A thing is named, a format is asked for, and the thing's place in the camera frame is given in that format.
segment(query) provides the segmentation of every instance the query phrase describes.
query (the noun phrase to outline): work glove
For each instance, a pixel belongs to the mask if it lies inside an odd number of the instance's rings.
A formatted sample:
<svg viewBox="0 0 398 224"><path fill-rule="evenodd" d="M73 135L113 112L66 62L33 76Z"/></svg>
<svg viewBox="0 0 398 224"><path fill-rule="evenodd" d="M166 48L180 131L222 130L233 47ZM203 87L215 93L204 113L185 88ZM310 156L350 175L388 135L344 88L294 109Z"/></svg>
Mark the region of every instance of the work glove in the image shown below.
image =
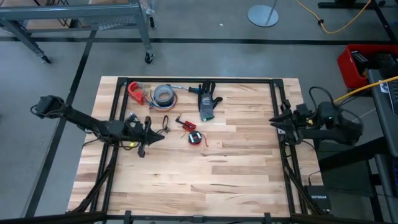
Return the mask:
<svg viewBox="0 0 398 224"><path fill-rule="evenodd" d="M198 107L200 112L200 118L202 121L208 121L214 118L213 109L217 104L223 101L222 97L217 97L213 100L214 89L216 83L211 81L204 81L203 84L199 84L198 93Z"/></svg>

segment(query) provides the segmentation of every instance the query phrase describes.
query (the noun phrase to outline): red toolbox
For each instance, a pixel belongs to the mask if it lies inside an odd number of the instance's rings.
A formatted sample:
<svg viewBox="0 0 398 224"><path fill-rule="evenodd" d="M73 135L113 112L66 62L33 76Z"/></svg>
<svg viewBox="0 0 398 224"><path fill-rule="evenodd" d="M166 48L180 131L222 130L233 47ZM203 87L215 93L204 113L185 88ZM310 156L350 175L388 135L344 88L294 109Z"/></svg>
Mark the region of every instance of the red toolbox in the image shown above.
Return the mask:
<svg viewBox="0 0 398 224"><path fill-rule="evenodd" d="M344 52L338 57L337 63L347 88L357 89L368 84L368 78L358 73L351 52L357 50L370 59L372 54L378 52L391 52L398 55L398 45L347 45Z"/></svg>

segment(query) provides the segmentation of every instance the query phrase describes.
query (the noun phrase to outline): duct tape roll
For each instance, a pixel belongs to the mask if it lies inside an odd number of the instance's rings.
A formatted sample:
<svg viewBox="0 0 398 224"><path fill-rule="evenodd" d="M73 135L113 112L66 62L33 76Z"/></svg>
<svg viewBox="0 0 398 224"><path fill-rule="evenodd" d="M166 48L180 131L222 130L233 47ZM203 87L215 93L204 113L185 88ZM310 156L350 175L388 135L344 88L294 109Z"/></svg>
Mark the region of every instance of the duct tape roll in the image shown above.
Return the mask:
<svg viewBox="0 0 398 224"><path fill-rule="evenodd" d="M168 85L160 85L154 91L154 101L159 106L170 106L174 101L174 91Z"/></svg>

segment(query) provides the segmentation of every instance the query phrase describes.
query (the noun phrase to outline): round metal base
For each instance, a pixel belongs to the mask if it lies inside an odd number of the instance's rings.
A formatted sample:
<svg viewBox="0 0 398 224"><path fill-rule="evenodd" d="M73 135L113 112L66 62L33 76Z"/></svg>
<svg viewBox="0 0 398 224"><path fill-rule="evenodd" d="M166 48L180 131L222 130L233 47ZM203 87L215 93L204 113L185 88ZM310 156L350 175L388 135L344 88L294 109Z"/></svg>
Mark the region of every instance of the round metal base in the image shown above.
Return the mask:
<svg viewBox="0 0 398 224"><path fill-rule="evenodd" d="M267 23L269 14L272 8L269 6L257 5L253 6L248 11L248 18L254 25L261 27L270 27L275 25L279 20L278 12L274 9L271 18Z"/></svg>

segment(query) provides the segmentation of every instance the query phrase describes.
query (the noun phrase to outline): concrete floor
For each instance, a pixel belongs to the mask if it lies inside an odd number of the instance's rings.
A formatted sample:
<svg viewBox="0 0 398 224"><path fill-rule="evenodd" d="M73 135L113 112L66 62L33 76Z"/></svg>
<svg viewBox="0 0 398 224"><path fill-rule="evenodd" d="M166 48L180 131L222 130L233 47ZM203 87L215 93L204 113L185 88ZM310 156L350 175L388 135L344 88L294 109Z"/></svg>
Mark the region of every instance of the concrete floor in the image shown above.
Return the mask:
<svg viewBox="0 0 398 224"><path fill-rule="evenodd" d="M321 14L330 30L343 26L358 12L318 9L317 1L302 2ZM388 40L374 11L364 12L343 32L327 35L317 26L316 19L293 0L278 2L276 9L280 21L274 27L256 27L246 17L247 10L255 4L270 5L272 1L158 1L155 8L158 28L152 30L150 35L174 38ZM398 21L396 10L383 8L391 23ZM398 34L398 27L392 28ZM88 37L88 33L34 36ZM108 30L99 32L97 37L137 37L137 31ZM0 42L0 219L21 216L57 122L35 117L29 113L29 108L43 95L67 96L85 47L84 43L46 42L39 45L53 64L40 63L19 42ZM309 105L312 104L307 90L311 86L322 86L330 90L334 97L344 95L346 91L336 62L344 46L153 44L153 48L156 58L151 65L147 65L142 44L95 43L73 106L91 113L102 75L294 77L300 79L304 100ZM317 96L318 101L325 99L326 96L321 94ZM346 108L358 115L371 111L363 117L365 132L360 143L382 135L372 99L359 98L347 104ZM84 137L85 134L74 125L67 125L37 215L65 211ZM369 200L365 197L335 192L331 200L333 213L337 217L373 218Z"/></svg>

